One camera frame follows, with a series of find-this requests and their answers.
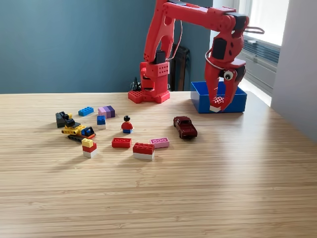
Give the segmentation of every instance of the blue plastic bin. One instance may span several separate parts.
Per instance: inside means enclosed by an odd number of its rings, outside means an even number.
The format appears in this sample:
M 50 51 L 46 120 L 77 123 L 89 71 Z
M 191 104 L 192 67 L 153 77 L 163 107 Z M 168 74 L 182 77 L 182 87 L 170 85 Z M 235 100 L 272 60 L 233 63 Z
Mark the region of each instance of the blue plastic bin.
M 218 97 L 224 97 L 225 85 L 221 81 L 218 84 Z M 198 113 L 214 113 L 209 110 L 210 101 L 206 82 L 192 82 L 191 99 Z M 242 113 L 245 110 L 247 94 L 238 87 L 232 103 L 224 110 L 218 113 Z

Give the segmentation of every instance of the red robotic arm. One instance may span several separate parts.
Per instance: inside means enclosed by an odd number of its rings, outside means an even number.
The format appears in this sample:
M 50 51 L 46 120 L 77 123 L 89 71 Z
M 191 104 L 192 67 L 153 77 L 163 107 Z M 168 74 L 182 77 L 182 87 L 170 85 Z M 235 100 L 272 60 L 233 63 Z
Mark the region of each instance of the red robotic arm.
M 232 102 L 238 84 L 245 74 L 245 61 L 235 57 L 242 50 L 243 31 L 248 26 L 249 18 L 235 11 L 226 7 L 205 8 L 178 0 L 157 0 L 144 50 L 145 62 L 140 64 L 141 91 L 130 91 L 129 98 L 136 103 L 162 103 L 169 98 L 168 57 L 174 42 L 174 23 L 177 19 L 219 32 L 213 40 L 212 48 L 206 53 L 205 80 L 209 91 L 210 110 L 224 110 Z M 219 77 L 224 78 L 224 97 L 216 96 Z

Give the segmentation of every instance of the dark red toy car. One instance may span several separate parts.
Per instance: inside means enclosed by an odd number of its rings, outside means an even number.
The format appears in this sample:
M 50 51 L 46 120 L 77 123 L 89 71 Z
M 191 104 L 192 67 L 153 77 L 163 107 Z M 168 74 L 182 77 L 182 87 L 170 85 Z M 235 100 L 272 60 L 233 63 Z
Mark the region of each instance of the dark red toy car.
M 177 128 L 179 137 L 182 139 L 197 137 L 197 131 L 188 117 L 175 117 L 174 127 Z

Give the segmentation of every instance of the teal wall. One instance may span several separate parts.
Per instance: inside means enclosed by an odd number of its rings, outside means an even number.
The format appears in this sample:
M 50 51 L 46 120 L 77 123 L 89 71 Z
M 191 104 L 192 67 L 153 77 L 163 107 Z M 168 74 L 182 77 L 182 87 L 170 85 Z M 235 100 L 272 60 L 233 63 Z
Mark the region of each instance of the teal wall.
M 0 0 L 0 93 L 128 91 L 139 76 L 154 6 L 154 0 Z M 184 23 L 188 80 L 204 79 L 209 40 L 210 31 Z

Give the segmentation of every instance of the wire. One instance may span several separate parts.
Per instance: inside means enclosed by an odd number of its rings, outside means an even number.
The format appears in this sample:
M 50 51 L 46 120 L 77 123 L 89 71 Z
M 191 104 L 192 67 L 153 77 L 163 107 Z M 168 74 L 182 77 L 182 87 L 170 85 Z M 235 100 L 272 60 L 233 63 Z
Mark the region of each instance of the wire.
M 224 70 L 224 68 L 221 68 L 221 67 L 219 67 L 219 66 L 217 66 L 217 65 L 214 65 L 213 63 L 210 62 L 210 60 L 208 59 L 208 55 L 209 55 L 210 52 L 211 52 L 211 49 L 208 50 L 208 51 L 206 52 L 206 54 L 205 54 L 205 59 L 206 59 L 206 61 L 207 61 L 210 65 L 212 65 L 213 67 L 215 67 L 215 68 L 217 68 L 217 69 L 220 69 L 220 70 Z
M 182 24 L 182 21 L 180 21 L 180 35 L 179 35 L 179 39 L 178 39 L 178 42 L 177 42 L 176 49 L 175 49 L 175 51 L 173 53 L 173 56 L 171 58 L 169 58 L 169 59 L 166 59 L 166 61 L 170 61 L 170 60 L 174 59 L 174 57 L 176 55 L 176 51 L 177 51 L 177 49 L 179 47 L 179 44 L 180 44 L 180 41 L 182 39 L 182 35 L 183 35 L 183 24 Z
M 245 31 L 245 32 L 249 32 L 249 33 L 255 33 L 255 34 L 264 34 L 264 33 L 265 33 L 265 31 L 264 31 L 262 28 L 260 28 L 260 27 L 248 26 L 246 29 L 258 30 L 258 31 Z M 217 68 L 217 69 L 220 69 L 220 70 L 224 70 L 224 68 L 221 68 L 221 67 L 219 67 L 219 66 L 217 66 L 217 65 L 214 65 L 213 63 L 210 62 L 210 60 L 208 59 L 208 55 L 209 55 L 210 52 L 211 52 L 211 49 L 208 50 L 208 51 L 206 52 L 206 54 L 205 54 L 205 59 L 206 59 L 206 61 L 207 61 L 210 65 L 212 65 L 213 67 L 215 67 L 215 68 Z

